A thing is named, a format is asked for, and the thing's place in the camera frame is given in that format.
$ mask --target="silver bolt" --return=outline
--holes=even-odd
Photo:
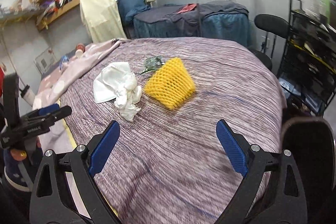
[[[85,150],[85,145],[80,144],[79,146],[77,146],[76,150],[77,150],[78,152],[82,152],[82,151],[84,151],[84,150]]]
[[[289,151],[289,150],[287,150],[287,149],[284,150],[283,153],[284,153],[287,157],[289,157],[289,156],[292,154],[292,152]]]
[[[259,145],[253,144],[253,145],[251,145],[251,149],[252,149],[253,151],[258,152],[258,151],[260,150],[260,147],[259,147]]]
[[[52,150],[47,150],[47,151],[45,152],[45,155],[46,155],[47,157],[50,157],[52,154],[53,154],[53,151],[52,151]]]

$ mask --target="white tissue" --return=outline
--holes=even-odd
[[[142,89],[128,62],[114,62],[104,68],[93,82],[93,93],[97,104],[115,99],[115,107],[127,121],[132,122],[141,110],[135,104],[141,99]]]

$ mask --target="yellow mesh sleeve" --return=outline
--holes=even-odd
[[[194,91],[195,84],[182,60],[170,59],[148,80],[144,91],[169,109],[182,104]]]

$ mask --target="cable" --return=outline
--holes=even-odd
[[[22,81],[20,75],[18,74],[17,69],[16,69],[16,67],[15,67],[15,65],[14,65],[14,63],[13,63],[13,61],[12,61],[12,59],[11,59],[11,56],[10,56],[9,51],[8,51],[8,49],[7,49],[7,45],[6,45],[6,42],[5,42],[5,38],[4,38],[4,36],[3,36],[3,31],[0,31],[0,33],[1,33],[1,41],[2,41],[2,43],[3,43],[3,45],[4,45],[4,47],[5,47],[5,51],[6,51],[7,55],[8,55],[9,62],[11,63],[11,65],[12,65],[14,71],[15,71],[16,74],[18,75],[19,80],[21,81],[21,83],[23,84],[23,86],[26,86],[26,84]]]

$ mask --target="green object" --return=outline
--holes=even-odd
[[[145,60],[144,63],[144,69],[140,75],[151,72],[151,71],[157,71],[159,68],[161,68],[165,63],[163,62],[162,56],[155,56],[155,57],[149,57]]]

